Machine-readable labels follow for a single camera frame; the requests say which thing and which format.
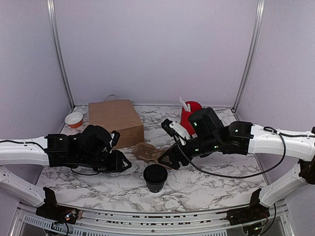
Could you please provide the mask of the black plastic cup lid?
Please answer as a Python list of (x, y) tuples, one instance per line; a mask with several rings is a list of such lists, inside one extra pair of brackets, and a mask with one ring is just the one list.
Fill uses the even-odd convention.
[(143, 177), (150, 184), (161, 184), (167, 180), (168, 172), (164, 166), (152, 164), (145, 168)]

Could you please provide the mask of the black paper coffee cup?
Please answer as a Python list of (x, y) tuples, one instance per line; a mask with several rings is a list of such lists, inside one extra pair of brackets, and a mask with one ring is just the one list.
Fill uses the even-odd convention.
[(152, 193), (160, 192), (163, 189), (164, 184), (165, 184), (165, 181), (160, 181), (160, 182), (156, 182), (156, 183), (146, 181), (146, 186), (147, 186), (148, 190)]

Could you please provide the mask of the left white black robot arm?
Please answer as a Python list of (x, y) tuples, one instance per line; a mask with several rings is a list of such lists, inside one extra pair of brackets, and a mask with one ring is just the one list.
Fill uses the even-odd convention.
[(0, 187), (33, 207), (42, 207), (52, 219), (62, 215), (55, 193), (40, 188), (9, 171), (7, 165), (31, 164), (49, 167), (90, 168), (94, 175), (121, 173), (132, 167), (131, 162), (114, 146), (119, 133), (107, 135), (79, 133), (49, 134), (26, 140), (1, 140)]

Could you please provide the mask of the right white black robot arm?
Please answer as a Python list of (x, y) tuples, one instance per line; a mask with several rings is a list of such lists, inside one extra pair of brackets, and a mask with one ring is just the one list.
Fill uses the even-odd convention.
[(269, 208), (298, 188), (315, 182), (315, 136), (312, 132), (282, 131), (270, 126), (235, 121), (228, 126), (202, 127), (193, 124), (196, 137), (176, 121), (165, 119), (163, 130), (175, 143), (158, 158), (158, 162), (171, 169), (192, 163), (194, 157), (207, 157), (215, 152), (222, 154), (274, 154), (293, 157), (298, 161), (285, 175), (272, 184), (252, 193), (249, 206), (244, 209), (248, 220), (255, 220), (263, 207)]

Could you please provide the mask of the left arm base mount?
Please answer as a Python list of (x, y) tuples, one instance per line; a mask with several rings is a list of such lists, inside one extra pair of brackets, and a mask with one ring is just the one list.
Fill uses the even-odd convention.
[(75, 224), (81, 217), (82, 211), (72, 207), (44, 204), (36, 209), (35, 214), (59, 223)]

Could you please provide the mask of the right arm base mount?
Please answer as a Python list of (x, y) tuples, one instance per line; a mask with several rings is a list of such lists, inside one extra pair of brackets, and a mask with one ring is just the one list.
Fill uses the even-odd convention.
[(264, 218), (268, 218), (270, 216), (270, 212), (268, 209), (260, 210), (260, 209), (249, 209), (249, 208), (238, 208), (232, 209), (227, 212), (227, 220), (229, 221), (231, 226), (238, 224), (245, 224), (252, 221), (261, 220)]

